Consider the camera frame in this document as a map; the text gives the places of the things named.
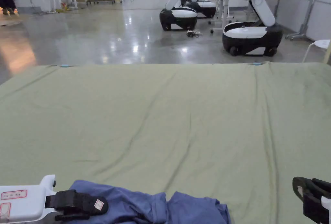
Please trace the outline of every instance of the robot body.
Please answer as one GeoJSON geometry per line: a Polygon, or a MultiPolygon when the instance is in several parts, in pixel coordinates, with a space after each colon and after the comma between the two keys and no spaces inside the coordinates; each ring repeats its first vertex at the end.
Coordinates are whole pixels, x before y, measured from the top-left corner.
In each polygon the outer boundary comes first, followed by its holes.
{"type": "Polygon", "coordinates": [[[282,29],[265,0],[249,0],[260,18],[258,22],[236,22],[225,26],[223,46],[232,56],[274,56],[282,39],[282,29]]]}

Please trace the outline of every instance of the red label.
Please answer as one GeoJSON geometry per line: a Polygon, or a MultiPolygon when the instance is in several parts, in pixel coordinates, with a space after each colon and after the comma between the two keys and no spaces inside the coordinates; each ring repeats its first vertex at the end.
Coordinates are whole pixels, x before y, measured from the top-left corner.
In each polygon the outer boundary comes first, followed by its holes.
{"type": "Polygon", "coordinates": [[[27,196],[27,190],[9,191],[1,194],[1,200],[25,198],[27,196]]]}
{"type": "Polygon", "coordinates": [[[6,202],[0,205],[0,219],[8,219],[10,215],[10,202],[6,202]]]}

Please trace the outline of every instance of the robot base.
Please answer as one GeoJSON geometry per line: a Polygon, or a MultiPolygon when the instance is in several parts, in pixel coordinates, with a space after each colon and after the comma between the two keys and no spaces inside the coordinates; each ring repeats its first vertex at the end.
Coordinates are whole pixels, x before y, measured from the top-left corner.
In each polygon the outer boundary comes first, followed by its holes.
{"type": "Polygon", "coordinates": [[[226,25],[223,31],[223,46],[232,56],[265,55],[274,56],[282,39],[280,26],[265,27],[263,24],[252,27],[255,22],[234,22],[226,25]]]}
{"type": "Polygon", "coordinates": [[[197,23],[197,13],[191,8],[163,9],[160,13],[160,22],[164,31],[171,29],[193,30],[197,23]]]}
{"type": "Polygon", "coordinates": [[[197,13],[201,13],[203,15],[201,16],[202,18],[212,18],[216,14],[216,4],[207,0],[190,2],[187,3],[187,6],[191,9],[194,9],[197,13]]]}

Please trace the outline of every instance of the white robot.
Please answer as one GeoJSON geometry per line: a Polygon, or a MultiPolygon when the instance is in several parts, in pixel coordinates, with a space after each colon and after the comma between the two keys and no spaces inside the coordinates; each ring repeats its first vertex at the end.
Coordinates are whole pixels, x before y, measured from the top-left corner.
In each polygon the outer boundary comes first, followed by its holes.
{"type": "Polygon", "coordinates": [[[0,223],[47,223],[87,220],[105,214],[108,202],[75,190],[54,192],[55,175],[39,185],[0,186],[0,223]]]}
{"type": "Polygon", "coordinates": [[[249,0],[260,18],[258,22],[234,22],[223,30],[223,46],[231,55],[274,56],[282,39],[282,29],[265,0],[249,0]]]}
{"type": "Polygon", "coordinates": [[[193,30],[197,23],[197,12],[205,17],[212,17],[215,15],[216,5],[206,0],[169,0],[160,13],[161,26],[165,31],[193,30]],[[187,5],[187,1],[193,3],[193,8],[187,5]]]}

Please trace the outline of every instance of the sticker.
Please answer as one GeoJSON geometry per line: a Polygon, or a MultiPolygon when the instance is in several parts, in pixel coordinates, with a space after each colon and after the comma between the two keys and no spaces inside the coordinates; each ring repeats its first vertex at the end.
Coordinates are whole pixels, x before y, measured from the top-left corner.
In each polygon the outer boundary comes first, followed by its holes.
{"type": "Polygon", "coordinates": [[[302,187],[301,186],[298,186],[298,192],[302,197],[304,196],[304,194],[302,193],[302,187]]]}
{"type": "Polygon", "coordinates": [[[0,219],[8,219],[10,214],[10,202],[6,202],[0,205],[0,219]]]}
{"type": "Polygon", "coordinates": [[[1,194],[1,200],[24,198],[27,196],[27,190],[9,191],[1,194]]]}
{"type": "Polygon", "coordinates": [[[99,199],[97,199],[97,201],[94,204],[95,208],[98,210],[101,210],[103,205],[104,205],[104,203],[102,201],[100,201],[99,199]]]}

